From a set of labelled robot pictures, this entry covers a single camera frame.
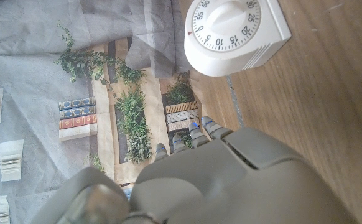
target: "stack of books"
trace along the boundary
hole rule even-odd
[[[0,224],[10,224],[7,195],[0,195]]]
[[[1,182],[20,180],[24,140],[0,143]]]
[[[188,128],[190,123],[199,123],[196,101],[166,106],[168,132]]]
[[[60,141],[97,134],[95,97],[59,103]]]

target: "green plant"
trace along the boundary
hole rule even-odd
[[[183,143],[188,147],[188,148],[193,148],[193,143],[192,143],[192,138],[191,138],[191,135],[189,134],[189,131],[179,131],[179,132],[176,132],[174,133],[174,135],[178,134]]]
[[[137,86],[135,90],[130,88],[128,93],[122,93],[115,106],[123,112],[118,127],[128,136],[126,159],[137,164],[152,156],[151,138],[144,116],[144,98]]]
[[[93,167],[98,169],[99,171],[105,173],[105,168],[102,167],[100,158],[98,157],[98,153],[89,153],[89,160],[93,163]]]
[[[169,105],[193,101],[193,91],[189,79],[185,75],[179,75],[175,83],[169,86],[166,94]]]
[[[60,64],[63,70],[71,75],[70,81],[75,82],[76,77],[87,77],[101,80],[103,85],[107,84],[108,81],[103,77],[103,65],[106,63],[112,65],[115,59],[103,52],[87,49],[72,50],[75,40],[70,35],[69,30],[59,23],[57,26],[65,32],[65,35],[62,35],[62,40],[66,42],[67,48],[55,63]]]
[[[118,78],[122,78],[123,82],[127,85],[130,83],[138,85],[141,78],[146,76],[146,74],[140,69],[133,70],[127,67],[124,59],[116,59],[115,63],[118,66],[116,68],[116,76]]]

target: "book spine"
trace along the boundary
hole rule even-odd
[[[78,126],[83,126],[87,124],[95,124],[96,123],[96,115],[86,115],[78,118],[70,118],[59,121],[59,129],[67,129]]]
[[[198,110],[187,110],[166,115],[167,124],[198,117]]]
[[[73,108],[69,110],[59,111],[59,119],[69,119],[69,118],[77,118],[80,116],[95,114],[96,112],[95,106],[84,106],[79,108]]]
[[[166,106],[166,114],[171,114],[186,110],[194,110],[194,109],[198,109],[198,103],[196,101],[188,103],[180,103],[177,105]]]
[[[184,129],[189,127],[189,124],[191,123],[199,123],[199,118],[193,118],[193,119],[188,119],[188,120],[183,120],[183,121],[177,121],[177,122],[173,122],[173,123],[169,123],[167,125],[167,129],[169,130],[169,132],[171,131],[176,131],[179,129]]]
[[[78,108],[81,106],[94,106],[95,105],[95,97],[88,97],[84,99],[78,100],[68,100],[64,102],[59,102],[59,110],[69,110],[72,108]]]
[[[59,141],[66,141],[97,134],[97,124],[86,124],[79,127],[59,130]]]

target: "wooden surface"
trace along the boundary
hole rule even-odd
[[[179,1],[184,18],[190,2]],[[231,75],[244,123],[304,155],[362,223],[362,1],[279,4],[293,37],[264,66]],[[195,78],[212,97],[207,113],[234,124],[225,78]]]

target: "robotic hand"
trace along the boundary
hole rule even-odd
[[[32,223],[355,223],[294,150],[251,128],[232,132],[203,117],[211,142],[191,124],[139,174],[130,201],[112,180],[86,168],[66,181]]]

